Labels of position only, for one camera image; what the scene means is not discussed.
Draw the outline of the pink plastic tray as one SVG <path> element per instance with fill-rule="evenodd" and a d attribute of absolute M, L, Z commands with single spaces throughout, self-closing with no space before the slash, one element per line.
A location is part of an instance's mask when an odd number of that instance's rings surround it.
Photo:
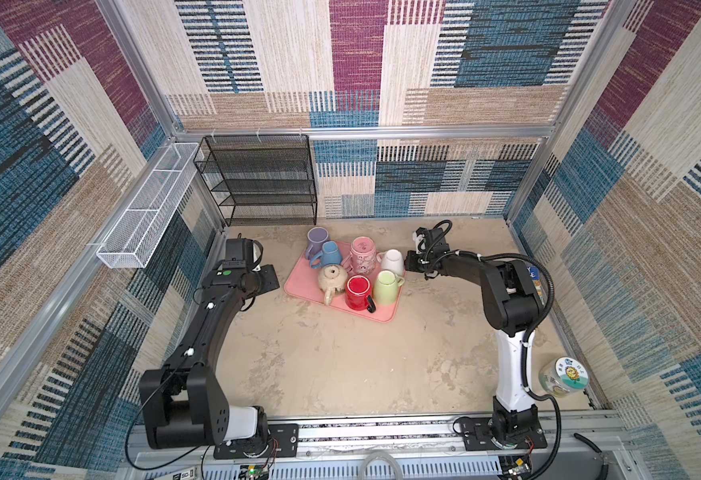
<path fill-rule="evenodd" d="M 350 251 L 350 243 L 348 242 L 342 242 L 340 240 L 332 240 L 338 244 L 338 247 L 340 247 L 340 252 L 342 252 L 342 257 L 346 257 L 346 254 Z M 286 285 L 284 286 L 284 291 L 286 293 L 298 297 L 300 299 L 304 300 L 310 300 L 312 302 L 322 303 L 322 300 L 324 300 L 324 292 L 318 288 L 318 272 L 320 272 L 320 269 L 312 269 L 310 268 L 310 260 L 306 260 L 306 258 L 302 258 L 296 262 L 296 266 L 294 266 L 294 269 L 292 270 L 292 273 L 290 274 L 290 277 L 288 280 L 286 280 Z M 380 264 L 377 260 L 377 265 L 375 270 L 367 275 L 366 278 L 370 279 L 370 282 L 373 284 L 373 290 L 374 290 L 374 284 L 377 278 L 377 275 L 379 272 L 381 272 L 382 269 L 380 268 Z M 348 308 L 346 306 L 346 291 L 343 294 L 340 294 L 332 300 L 332 304 L 330 304 L 330 308 L 334 308 L 336 310 L 356 314 L 358 316 L 367 318 L 368 320 L 374 320 L 376 322 L 381 322 L 381 323 L 387 323 L 393 319 L 393 317 L 396 314 L 397 308 L 398 308 L 398 301 L 391 306 L 387 307 L 378 307 L 377 304 L 377 311 L 375 313 L 369 313 L 366 311 L 354 311 L 351 308 Z"/>

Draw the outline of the purple ceramic mug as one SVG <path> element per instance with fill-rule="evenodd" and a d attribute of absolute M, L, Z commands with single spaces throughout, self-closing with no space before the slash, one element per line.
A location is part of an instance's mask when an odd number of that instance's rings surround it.
<path fill-rule="evenodd" d="M 328 233 L 328 230 L 324 227 L 314 226 L 312 229 L 308 230 L 306 240 L 308 240 L 308 246 L 306 246 L 304 258 L 306 258 L 306 260 L 311 260 L 322 250 L 322 246 L 330 240 L 330 233 Z"/>

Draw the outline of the blue ceramic mug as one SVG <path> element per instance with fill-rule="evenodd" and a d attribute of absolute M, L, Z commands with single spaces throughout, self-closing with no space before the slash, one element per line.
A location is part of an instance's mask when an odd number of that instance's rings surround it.
<path fill-rule="evenodd" d="M 310 268 L 320 269 L 330 265 L 342 264 L 342 252 L 334 241 L 324 242 L 320 251 L 310 260 Z"/>

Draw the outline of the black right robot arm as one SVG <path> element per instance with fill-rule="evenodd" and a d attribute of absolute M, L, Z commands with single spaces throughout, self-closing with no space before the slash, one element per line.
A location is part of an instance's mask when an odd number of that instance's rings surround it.
<path fill-rule="evenodd" d="M 450 276 L 481 288 L 484 316 L 496 330 L 500 380 L 493 399 L 490 432 L 500 448 L 511 448 L 540 427 L 532 390 L 531 350 L 535 331 L 549 315 L 532 280 L 529 258 L 516 253 L 482 256 L 465 250 L 431 255 L 407 253 L 405 268 L 424 274 Z"/>

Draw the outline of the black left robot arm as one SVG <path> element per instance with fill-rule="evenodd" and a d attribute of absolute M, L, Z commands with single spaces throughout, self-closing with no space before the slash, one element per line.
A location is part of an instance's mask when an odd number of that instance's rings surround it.
<path fill-rule="evenodd" d="M 146 440 L 152 449 L 225 446 L 260 454 L 270 446 L 260 406 L 230 405 L 216 364 L 234 318 L 262 294 L 280 288 L 274 266 L 262 264 L 256 240 L 226 240 L 224 258 L 202 282 L 202 300 L 184 337 L 160 368 L 138 382 Z"/>

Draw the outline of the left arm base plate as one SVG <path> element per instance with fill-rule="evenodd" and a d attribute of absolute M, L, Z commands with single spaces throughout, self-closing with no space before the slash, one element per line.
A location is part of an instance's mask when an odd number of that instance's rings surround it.
<path fill-rule="evenodd" d="M 300 440 L 298 424 L 270 424 L 264 435 L 258 433 L 248 439 L 226 440 L 222 445 L 216 446 L 214 459 L 265 460 L 272 456 L 276 456 L 276 460 L 294 458 L 298 453 L 298 440 Z"/>

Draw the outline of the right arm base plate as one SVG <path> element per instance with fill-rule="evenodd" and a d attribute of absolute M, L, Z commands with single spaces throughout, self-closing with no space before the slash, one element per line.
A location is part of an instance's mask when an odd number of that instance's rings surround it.
<path fill-rule="evenodd" d="M 500 451 L 546 449 L 549 446 L 544 429 L 538 420 L 529 423 L 524 429 L 511 432 L 505 440 L 500 440 L 492 430 L 491 416 L 460 416 L 452 423 L 454 434 L 462 438 L 467 451 Z"/>

